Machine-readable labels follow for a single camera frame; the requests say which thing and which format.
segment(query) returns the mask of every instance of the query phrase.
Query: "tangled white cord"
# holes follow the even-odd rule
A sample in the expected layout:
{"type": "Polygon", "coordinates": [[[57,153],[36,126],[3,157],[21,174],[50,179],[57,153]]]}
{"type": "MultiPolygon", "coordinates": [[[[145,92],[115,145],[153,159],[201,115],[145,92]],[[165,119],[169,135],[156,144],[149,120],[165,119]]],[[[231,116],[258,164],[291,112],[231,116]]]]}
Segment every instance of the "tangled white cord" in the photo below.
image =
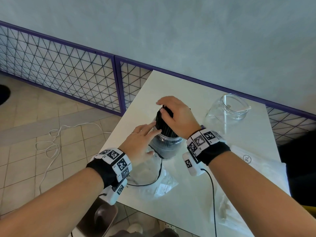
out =
{"type": "Polygon", "coordinates": [[[48,171],[48,169],[50,168],[50,166],[53,164],[53,162],[56,160],[57,156],[58,156],[59,153],[60,153],[60,145],[57,144],[57,143],[55,143],[54,141],[55,141],[56,138],[60,135],[60,131],[61,131],[62,127],[63,127],[63,126],[65,126],[65,127],[76,127],[76,126],[80,126],[80,125],[84,125],[84,124],[97,125],[97,126],[100,128],[100,130],[103,132],[103,130],[101,129],[101,127],[100,127],[98,124],[96,124],[96,123],[89,123],[89,122],[86,122],[86,123],[82,123],[82,124],[75,125],[75,126],[62,125],[59,129],[53,129],[53,130],[49,131],[48,134],[50,135],[50,137],[53,137],[53,138],[54,138],[52,141],[39,141],[39,142],[36,142],[36,143],[35,143],[35,148],[36,148],[37,151],[43,151],[43,150],[44,150],[46,157],[47,157],[48,159],[53,159],[53,160],[51,161],[51,163],[48,165],[48,167],[46,168],[45,173],[44,173],[44,177],[43,177],[42,181],[41,181],[40,184],[39,184],[39,193],[40,193],[40,194],[42,193],[41,185],[42,185],[42,183],[43,183],[43,181],[44,181],[44,179],[45,179],[45,177],[46,177],[47,171],[48,171]],[[53,132],[53,131],[58,131],[56,136],[52,136],[52,132],[53,132]],[[37,149],[37,144],[38,144],[38,143],[44,143],[44,142],[52,143],[52,145],[50,145],[50,146],[47,147],[46,149],[38,150],[38,149],[37,149]],[[56,150],[55,150],[55,153],[52,155],[52,157],[48,157],[47,151],[48,151],[48,149],[51,148],[52,146],[57,146],[57,148],[56,148],[56,150]]]}

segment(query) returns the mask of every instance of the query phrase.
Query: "white table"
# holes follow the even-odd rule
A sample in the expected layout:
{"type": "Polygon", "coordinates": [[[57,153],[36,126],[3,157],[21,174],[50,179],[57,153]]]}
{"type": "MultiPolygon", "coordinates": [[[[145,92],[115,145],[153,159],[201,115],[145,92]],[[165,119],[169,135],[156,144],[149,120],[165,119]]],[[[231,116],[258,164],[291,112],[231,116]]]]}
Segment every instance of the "white table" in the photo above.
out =
{"type": "MultiPolygon", "coordinates": [[[[102,150],[118,147],[136,126],[150,123],[160,108],[156,101],[163,96],[174,95],[182,100],[191,108],[197,121],[202,123],[211,104],[223,94],[223,91],[153,71],[102,150]]],[[[280,161],[265,105],[251,100],[247,102],[251,110],[234,132],[225,136],[227,142],[259,156],[280,161]]],[[[159,199],[145,202],[136,191],[137,187],[128,187],[124,188],[118,202],[195,235],[215,236],[211,181],[206,174],[198,177],[189,174],[182,159],[184,152],[185,145],[175,157],[163,163],[179,182],[170,192],[159,199]]],[[[221,225],[217,225],[217,235],[241,236],[221,225]]]]}

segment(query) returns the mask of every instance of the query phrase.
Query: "person's left hand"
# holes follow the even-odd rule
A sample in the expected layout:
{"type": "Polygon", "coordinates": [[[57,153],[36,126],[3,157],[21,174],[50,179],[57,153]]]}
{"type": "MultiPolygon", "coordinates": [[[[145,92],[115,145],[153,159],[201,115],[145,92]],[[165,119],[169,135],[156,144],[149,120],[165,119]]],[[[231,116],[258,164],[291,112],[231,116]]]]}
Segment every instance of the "person's left hand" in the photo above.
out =
{"type": "Polygon", "coordinates": [[[155,124],[156,122],[154,121],[149,125],[145,124],[137,126],[120,145],[119,149],[127,154],[128,158],[132,162],[132,166],[145,162],[154,155],[153,151],[146,153],[146,149],[151,140],[161,133],[161,130],[150,131],[155,124]]]}

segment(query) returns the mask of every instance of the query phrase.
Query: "shoe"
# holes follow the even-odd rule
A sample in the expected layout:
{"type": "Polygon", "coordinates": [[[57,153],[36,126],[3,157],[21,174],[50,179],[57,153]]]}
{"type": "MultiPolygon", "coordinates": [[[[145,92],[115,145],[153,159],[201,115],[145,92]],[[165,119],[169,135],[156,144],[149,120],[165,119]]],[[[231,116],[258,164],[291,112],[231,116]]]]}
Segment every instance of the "shoe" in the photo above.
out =
{"type": "Polygon", "coordinates": [[[166,222],[163,222],[161,220],[159,220],[159,228],[160,228],[160,231],[163,231],[165,229],[172,229],[173,231],[177,232],[177,227],[171,225],[171,224],[168,224],[166,222]]]}
{"type": "Polygon", "coordinates": [[[139,233],[143,233],[143,228],[140,224],[135,223],[135,224],[131,224],[128,229],[127,229],[128,233],[134,233],[134,232],[139,232],[139,233]]]}

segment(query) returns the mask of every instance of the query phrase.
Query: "person's left arm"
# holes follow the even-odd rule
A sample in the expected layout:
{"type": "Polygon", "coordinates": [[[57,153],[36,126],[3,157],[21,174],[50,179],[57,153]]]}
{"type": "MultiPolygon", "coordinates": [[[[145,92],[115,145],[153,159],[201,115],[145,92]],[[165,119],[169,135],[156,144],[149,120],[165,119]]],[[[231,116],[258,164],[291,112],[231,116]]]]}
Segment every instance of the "person's left arm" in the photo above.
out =
{"type": "MultiPolygon", "coordinates": [[[[155,122],[135,128],[119,149],[135,166],[153,153],[146,148],[155,135],[155,122]]],[[[85,168],[42,195],[15,210],[0,221],[0,236],[68,236],[104,188],[101,176],[85,168]]]]}

